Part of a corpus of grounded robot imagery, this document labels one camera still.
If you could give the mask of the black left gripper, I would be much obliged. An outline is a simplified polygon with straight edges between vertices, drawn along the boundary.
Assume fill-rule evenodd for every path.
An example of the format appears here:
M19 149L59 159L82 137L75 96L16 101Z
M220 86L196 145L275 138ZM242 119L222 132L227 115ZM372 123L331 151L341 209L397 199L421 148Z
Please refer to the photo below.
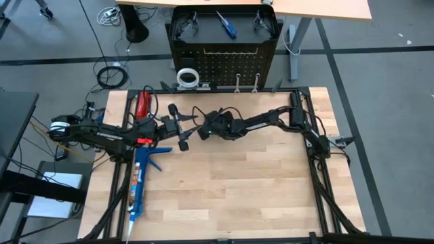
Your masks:
M163 124L157 128L159 140L165 140L177 136L179 149L182 152L187 151L189 149L187 143L188 138L201 126L195 126L184 131L180 123L194 120L197 118L197 115L182 115L175 104L169 104L168 110L170 115L160 118Z

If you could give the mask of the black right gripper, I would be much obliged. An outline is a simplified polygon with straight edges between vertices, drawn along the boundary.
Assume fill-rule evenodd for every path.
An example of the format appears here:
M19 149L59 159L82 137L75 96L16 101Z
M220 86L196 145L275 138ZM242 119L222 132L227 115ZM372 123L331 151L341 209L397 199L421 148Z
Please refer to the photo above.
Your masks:
M225 140L236 140L241 137L239 128L243 119L235 119L231 112L225 113L213 110L204 116L202 126L197 130L202 140L207 140L211 135Z

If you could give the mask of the silver black spirit level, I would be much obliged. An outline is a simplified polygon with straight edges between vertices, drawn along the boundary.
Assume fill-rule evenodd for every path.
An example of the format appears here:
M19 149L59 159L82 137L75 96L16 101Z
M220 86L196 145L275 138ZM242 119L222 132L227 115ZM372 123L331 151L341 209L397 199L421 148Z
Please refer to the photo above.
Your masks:
M194 87L185 87L181 84L176 84L177 91L209 91L211 90L211 85L209 83L198 83Z

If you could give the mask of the white tape roll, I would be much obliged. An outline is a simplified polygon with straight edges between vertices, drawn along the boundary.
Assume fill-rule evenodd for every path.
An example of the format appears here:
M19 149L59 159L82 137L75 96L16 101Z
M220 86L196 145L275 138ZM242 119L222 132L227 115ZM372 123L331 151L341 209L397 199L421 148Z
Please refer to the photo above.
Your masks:
M195 79L193 81L184 81L181 77L184 74L193 75ZM182 68L177 72L176 80L181 87L193 88L199 84L199 73L192 68Z

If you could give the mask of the blue handled screwdriver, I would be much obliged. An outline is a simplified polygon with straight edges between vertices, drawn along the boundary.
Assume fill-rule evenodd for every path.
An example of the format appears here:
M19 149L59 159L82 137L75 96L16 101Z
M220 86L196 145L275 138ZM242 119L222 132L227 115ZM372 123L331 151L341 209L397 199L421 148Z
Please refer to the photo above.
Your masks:
M236 39L237 38L237 31L235 30L234 26L225 18L221 15L220 12L216 11L227 35L231 38L231 39Z

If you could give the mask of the black pegboard bin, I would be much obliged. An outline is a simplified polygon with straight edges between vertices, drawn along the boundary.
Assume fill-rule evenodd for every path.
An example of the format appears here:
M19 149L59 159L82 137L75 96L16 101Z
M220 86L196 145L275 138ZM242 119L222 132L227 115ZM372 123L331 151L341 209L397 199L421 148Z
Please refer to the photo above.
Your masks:
M196 69L196 59L195 59L195 53L191 51L183 51L180 54L180 68L191 68Z

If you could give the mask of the blue caulking gun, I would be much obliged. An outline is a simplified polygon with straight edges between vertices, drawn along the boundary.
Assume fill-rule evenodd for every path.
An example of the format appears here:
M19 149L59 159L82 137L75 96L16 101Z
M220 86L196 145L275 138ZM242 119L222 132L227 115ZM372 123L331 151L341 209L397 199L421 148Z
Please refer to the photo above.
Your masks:
M135 152L135 161L133 168L133 178L130 186L130 194L128 197L128 209L129 213L129 224L127 230L126 244L128 244L130 240L130 236L133 230L134 222L137 218L142 215L144 209L144 187L145 187L145 179L146 179L146 169L148 165L153 166L158 171L162 171L162 168L158 166L152 159L151 155L153 154L161 154L161 153L169 153L172 151L172 148L163 147L163 148L145 148L141 147L136 149Z

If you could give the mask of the black pegboard tool cart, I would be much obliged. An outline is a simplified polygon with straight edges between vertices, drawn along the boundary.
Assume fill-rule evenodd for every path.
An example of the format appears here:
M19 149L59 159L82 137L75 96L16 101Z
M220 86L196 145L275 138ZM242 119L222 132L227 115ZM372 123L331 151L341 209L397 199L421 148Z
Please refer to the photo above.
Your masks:
M237 31L231 39L216 11ZM276 18L269 5L180 5L173 10L166 26L174 68L179 71L180 54L195 53L200 83L211 88L235 87L240 73L240 87L254 87L255 74L260 73L258 90L265 87L283 22ZM256 55L211 56L203 48L217 52L253 52Z

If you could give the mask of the grey desk leg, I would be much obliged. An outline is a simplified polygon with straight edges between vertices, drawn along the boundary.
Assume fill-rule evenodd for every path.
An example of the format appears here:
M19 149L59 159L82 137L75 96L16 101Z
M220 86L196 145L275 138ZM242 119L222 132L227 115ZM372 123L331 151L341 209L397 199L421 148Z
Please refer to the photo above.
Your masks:
M302 17L298 26L289 25L287 36L289 38L290 53L290 76L289 82L293 83L298 80L298 57L301 54L301 43L307 33L312 18Z

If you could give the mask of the black power adapter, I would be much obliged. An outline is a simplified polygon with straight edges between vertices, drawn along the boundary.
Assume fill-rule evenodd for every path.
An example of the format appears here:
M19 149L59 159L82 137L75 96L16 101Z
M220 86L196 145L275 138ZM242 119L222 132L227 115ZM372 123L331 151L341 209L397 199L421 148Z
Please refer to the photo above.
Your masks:
M55 161L61 161L63 159L66 159L68 157L68 151L63 147L63 145L57 145L54 160Z

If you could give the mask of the white box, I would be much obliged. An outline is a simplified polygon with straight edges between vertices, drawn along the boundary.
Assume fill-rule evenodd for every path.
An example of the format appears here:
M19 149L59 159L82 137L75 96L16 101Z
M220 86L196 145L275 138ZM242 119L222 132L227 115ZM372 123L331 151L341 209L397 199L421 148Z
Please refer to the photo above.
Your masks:
M80 188L83 183L83 175L81 174L55 173L47 171L43 175L45 181L61 184L63 186ZM36 218L66 219L76 214L80 207L80 203L66 202L44 197L34 197L28 209L27 216Z

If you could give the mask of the light wooden desk top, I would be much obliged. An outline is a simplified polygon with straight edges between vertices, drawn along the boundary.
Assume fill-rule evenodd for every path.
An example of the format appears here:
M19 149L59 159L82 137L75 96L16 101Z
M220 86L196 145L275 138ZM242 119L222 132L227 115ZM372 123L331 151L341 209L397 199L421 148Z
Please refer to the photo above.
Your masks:
M117 4L176 7L179 5L259 5L261 0L115 0ZM368 0L273 0L279 15L343 20L371 20Z

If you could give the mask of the black desk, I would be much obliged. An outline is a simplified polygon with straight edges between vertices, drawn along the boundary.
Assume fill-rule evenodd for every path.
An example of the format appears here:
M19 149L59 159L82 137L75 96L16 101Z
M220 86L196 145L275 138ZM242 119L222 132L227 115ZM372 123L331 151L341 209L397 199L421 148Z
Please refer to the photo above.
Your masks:
M8 168L38 98L35 92L0 91L0 177Z

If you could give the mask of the black chair caster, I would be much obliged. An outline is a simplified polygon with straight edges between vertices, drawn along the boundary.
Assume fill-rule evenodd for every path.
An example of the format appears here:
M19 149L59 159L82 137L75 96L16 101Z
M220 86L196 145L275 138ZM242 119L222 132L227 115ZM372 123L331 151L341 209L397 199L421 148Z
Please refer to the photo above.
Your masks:
M53 13L50 11L50 9L47 6L47 3L45 0L35 0L37 4L40 7L40 14L42 16L45 16L48 19L52 19L54 17Z

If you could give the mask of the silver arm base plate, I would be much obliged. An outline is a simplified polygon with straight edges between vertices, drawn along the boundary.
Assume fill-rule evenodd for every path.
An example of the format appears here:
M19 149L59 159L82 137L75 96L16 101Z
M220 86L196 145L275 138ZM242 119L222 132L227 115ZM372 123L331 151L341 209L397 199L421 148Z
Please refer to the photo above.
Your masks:
M335 136L335 137L328 138L328 140L332 146L345 148L355 141L355 137Z

